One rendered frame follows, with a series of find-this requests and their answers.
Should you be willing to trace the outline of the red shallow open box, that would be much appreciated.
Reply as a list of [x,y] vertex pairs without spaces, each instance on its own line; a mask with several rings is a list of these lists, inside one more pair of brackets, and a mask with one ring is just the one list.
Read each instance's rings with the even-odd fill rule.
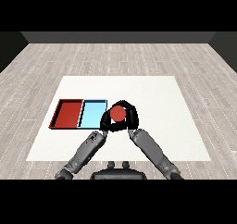
[[76,130],[81,113],[82,99],[60,99],[49,124],[51,130]]

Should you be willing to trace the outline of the light blue shallow open box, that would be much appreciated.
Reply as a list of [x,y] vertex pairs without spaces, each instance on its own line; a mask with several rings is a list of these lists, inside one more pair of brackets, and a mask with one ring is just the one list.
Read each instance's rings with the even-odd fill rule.
[[77,128],[79,130],[98,130],[100,120],[106,112],[106,99],[85,99],[82,103]]

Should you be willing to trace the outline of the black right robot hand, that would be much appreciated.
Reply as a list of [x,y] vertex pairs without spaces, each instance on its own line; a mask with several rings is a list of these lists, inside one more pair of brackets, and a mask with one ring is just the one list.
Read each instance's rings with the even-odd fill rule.
[[138,113],[135,106],[125,100],[120,102],[120,105],[126,109],[126,122],[129,130],[136,130],[139,126]]

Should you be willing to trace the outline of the small red can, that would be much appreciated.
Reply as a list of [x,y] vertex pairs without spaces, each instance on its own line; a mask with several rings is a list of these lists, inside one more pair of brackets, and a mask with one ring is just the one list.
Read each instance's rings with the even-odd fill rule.
[[123,122],[126,118],[126,110],[122,106],[113,106],[110,109],[110,117],[115,122]]

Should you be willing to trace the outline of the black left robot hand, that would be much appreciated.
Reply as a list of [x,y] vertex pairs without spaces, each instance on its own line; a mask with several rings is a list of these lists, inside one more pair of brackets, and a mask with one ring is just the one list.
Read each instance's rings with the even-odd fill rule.
[[100,121],[100,130],[101,131],[122,131],[126,129],[126,122],[125,120],[123,122],[115,122],[111,117],[110,117],[110,109],[107,110]]

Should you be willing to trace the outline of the dark grey robot body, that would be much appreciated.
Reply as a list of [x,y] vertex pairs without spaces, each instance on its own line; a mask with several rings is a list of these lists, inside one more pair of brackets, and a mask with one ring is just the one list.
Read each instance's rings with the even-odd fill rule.
[[91,180],[146,180],[143,172],[130,168],[128,161],[122,162],[122,168],[115,168],[115,162],[109,161],[106,169],[96,171]]

